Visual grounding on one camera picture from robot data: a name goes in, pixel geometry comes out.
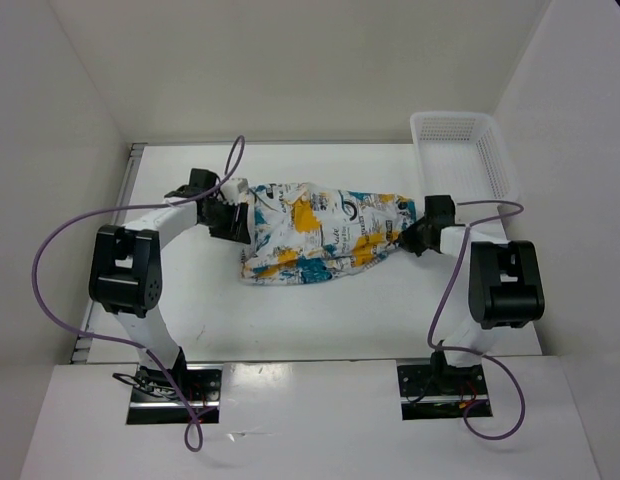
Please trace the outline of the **patterned white yellow teal shorts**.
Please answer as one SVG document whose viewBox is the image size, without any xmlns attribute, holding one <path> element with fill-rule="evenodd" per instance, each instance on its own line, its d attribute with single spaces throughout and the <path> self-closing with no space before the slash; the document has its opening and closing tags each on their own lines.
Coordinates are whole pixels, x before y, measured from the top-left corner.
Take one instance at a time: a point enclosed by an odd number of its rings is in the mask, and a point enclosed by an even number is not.
<svg viewBox="0 0 620 480">
<path fill-rule="evenodd" d="M 385 260 L 419 219 L 413 199 L 314 183 L 248 190 L 250 244 L 240 278 L 257 285 L 305 285 L 355 275 Z"/>
</svg>

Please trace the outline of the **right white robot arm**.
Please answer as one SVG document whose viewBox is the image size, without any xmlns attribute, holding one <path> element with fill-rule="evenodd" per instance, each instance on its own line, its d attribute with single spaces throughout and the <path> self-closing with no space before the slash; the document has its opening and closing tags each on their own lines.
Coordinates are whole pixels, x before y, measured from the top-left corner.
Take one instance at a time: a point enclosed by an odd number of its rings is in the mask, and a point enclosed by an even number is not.
<svg viewBox="0 0 620 480">
<path fill-rule="evenodd" d="M 440 393 L 450 393 L 473 378 L 481 360 L 503 332 L 541 319 L 545 296 L 535 246 L 476 232 L 477 221 L 457 222 L 449 195 L 425 198 L 423 216 L 399 237 L 399 245 L 417 256 L 428 250 L 456 259 L 427 335 L 433 349 L 428 378 Z M 448 338 L 434 342 L 434 331 L 463 265 L 468 265 L 469 313 Z"/>
</svg>

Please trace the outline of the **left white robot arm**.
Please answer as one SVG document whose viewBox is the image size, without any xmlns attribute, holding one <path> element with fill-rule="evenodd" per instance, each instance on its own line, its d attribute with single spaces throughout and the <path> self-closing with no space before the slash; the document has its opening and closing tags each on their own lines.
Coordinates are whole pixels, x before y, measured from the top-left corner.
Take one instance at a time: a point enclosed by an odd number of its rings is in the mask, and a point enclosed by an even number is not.
<svg viewBox="0 0 620 480">
<path fill-rule="evenodd" d="M 187 184 L 140 218 L 98 230 L 89 278 L 90 298 L 119 322 L 138 351 L 136 385 L 155 388 L 170 400 L 186 394 L 191 376 L 159 307 L 161 253 L 196 226 L 207 227 L 215 238 L 249 244 L 248 181 L 193 169 Z"/>
</svg>

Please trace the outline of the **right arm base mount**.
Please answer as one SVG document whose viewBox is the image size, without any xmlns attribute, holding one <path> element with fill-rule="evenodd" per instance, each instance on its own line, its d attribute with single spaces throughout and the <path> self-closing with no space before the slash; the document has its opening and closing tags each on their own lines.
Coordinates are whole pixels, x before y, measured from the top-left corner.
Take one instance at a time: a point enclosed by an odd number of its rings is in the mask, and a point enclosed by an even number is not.
<svg viewBox="0 0 620 480">
<path fill-rule="evenodd" d="M 417 359 L 398 362 L 398 390 L 403 421 L 492 417 L 483 368 L 479 365 L 460 373 L 435 374 L 431 362 Z"/>
</svg>

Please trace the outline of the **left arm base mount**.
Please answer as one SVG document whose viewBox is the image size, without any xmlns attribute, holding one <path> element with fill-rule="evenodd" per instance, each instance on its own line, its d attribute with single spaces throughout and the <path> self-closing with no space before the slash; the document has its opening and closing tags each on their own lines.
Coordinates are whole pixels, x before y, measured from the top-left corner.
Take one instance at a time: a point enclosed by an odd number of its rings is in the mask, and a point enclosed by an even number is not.
<svg viewBox="0 0 620 480">
<path fill-rule="evenodd" d="M 183 394 L 203 425 L 217 424 L 223 366 L 189 364 Z M 127 425 L 187 424 L 190 415 L 174 388 L 165 380 L 151 380 L 138 369 L 134 375 L 114 373 L 113 378 L 131 388 Z"/>
</svg>

